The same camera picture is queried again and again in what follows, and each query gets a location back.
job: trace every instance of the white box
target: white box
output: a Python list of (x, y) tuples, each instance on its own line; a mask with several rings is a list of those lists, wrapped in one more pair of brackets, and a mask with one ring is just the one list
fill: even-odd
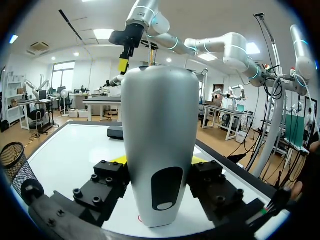
[(235, 141), (236, 141), (237, 143), (243, 144), (244, 141), (245, 141), (246, 136), (247, 136), (247, 133), (246, 133), (246, 132), (244, 132), (244, 131), (239, 131), (239, 132), (236, 133)]
[(69, 117), (70, 118), (78, 118), (78, 111), (77, 110), (74, 110), (74, 109), (72, 109), (72, 110), (69, 110)]
[(81, 119), (87, 119), (89, 117), (88, 110), (78, 110), (79, 118)]

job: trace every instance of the yellow tape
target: yellow tape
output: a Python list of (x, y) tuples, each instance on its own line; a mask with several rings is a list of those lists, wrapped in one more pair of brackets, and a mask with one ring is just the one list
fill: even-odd
[(120, 58), (119, 65), (118, 65), (118, 71), (119, 72), (125, 72), (127, 69), (129, 60), (128, 59), (122, 59)]
[[(126, 156), (121, 156), (121, 157), (119, 157), (119, 158), (117, 158), (117, 159), (115, 159), (115, 160), (112, 160), (111, 161), (112, 163), (113, 162), (117, 162), (117, 163), (119, 163), (119, 164), (126, 164), (127, 163), (127, 157)], [(205, 161), (205, 160), (203, 160), (203, 159), (201, 159), (201, 158), (199, 158), (199, 157), (196, 157), (196, 156), (193, 156), (193, 158), (192, 158), (192, 164), (198, 164), (198, 163), (200, 163), (200, 162), (207, 162), (207, 161)]]

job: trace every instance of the wooden floor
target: wooden floor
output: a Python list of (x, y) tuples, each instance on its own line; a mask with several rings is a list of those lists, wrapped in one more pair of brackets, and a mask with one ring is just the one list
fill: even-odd
[[(117, 116), (113, 116), (112, 120), (117, 120)], [(54, 113), (54, 121), (56, 124), (64, 125), (68, 120), (75, 120), (75, 121), (87, 121), (87, 118), (69, 118), (69, 117), (62, 117), (58, 111)], [(100, 116), (93, 116), (92, 121), (94, 122), (99, 122), (100, 121)], [(54, 133), (59, 127), (53, 127), (48, 131), (48, 136), (50, 136), (52, 133)], [(214, 149), (216, 152), (219, 154), (228, 157), (234, 150), (236, 150), (239, 147), (239, 143), (237, 143), (234, 139), (225, 141), (226, 138), (226, 132), (219, 129), (219, 128), (209, 128), (209, 129), (202, 129), (200, 126), (200, 122), (198, 124), (198, 131), (197, 131), (197, 139), (200, 140), (201, 142), (205, 143), (212, 149)], [(240, 148), (234, 153), (235, 155), (237, 154), (243, 154), (246, 153), (247, 151), (245, 150), (245, 147), (247, 150), (249, 150), (253, 145), (254, 142), (252, 140), (254, 136), (253, 132), (250, 132), (245, 145), (242, 144)], [(27, 157), (29, 157), (36, 149), (37, 147), (47, 138), (47, 135), (41, 135), (40, 138), (33, 139), (32, 138), (32, 133), (30, 133), (27, 130), (21, 129), (20, 123), (15, 124), (11, 126), (10, 129), (7, 131), (0, 133), (0, 150), (7, 144), (12, 143), (12, 142), (20, 142), (25, 146), (24, 152)], [(240, 161), (240, 164), (243, 166), (247, 166), (247, 164), (250, 161), (252, 153), (248, 153), (247, 156)], [(294, 151), (292, 155), (292, 161), (295, 159), (297, 153)], [(251, 168), (251, 171), (254, 169), (256, 166), (257, 162), (259, 161), (260, 154), (257, 157), (257, 160), (253, 164), (253, 167)], [(265, 180), (269, 184), (274, 184), (277, 179), (278, 179), (278, 174), (279, 171), (283, 169), (284, 166), (284, 159), (281, 158), (280, 155), (276, 154), (274, 159), (271, 159), (271, 166), (265, 176)], [(301, 171), (303, 167), (304, 161), (303, 158), (300, 158), (300, 162), (298, 162), (297, 167), (295, 171), (293, 172), (292, 179), (295, 179), (294, 176), (298, 176), (298, 173)], [(281, 180), (285, 177), (285, 175), (288, 172), (288, 167), (283, 171), (283, 174), (281, 176)]]

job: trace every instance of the fan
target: fan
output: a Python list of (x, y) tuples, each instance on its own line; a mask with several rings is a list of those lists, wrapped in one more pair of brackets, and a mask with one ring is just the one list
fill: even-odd
[(68, 97), (69, 93), (67, 90), (63, 89), (60, 93), (61, 98), (63, 98), (63, 104), (64, 104), (64, 114), (62, 117), (68, 117), (69, 114), (66, 114), (66, 98)]

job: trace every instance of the black mesh wastebasket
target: black mesh wastebasket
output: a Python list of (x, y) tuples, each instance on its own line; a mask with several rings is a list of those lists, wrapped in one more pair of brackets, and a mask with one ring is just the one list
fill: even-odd
[(12, 142), (6, 145), (0, 153), (0, 161), (9, 181), (19, 195), (25, 180), (37, 180), (27, 161), (22, 143)]

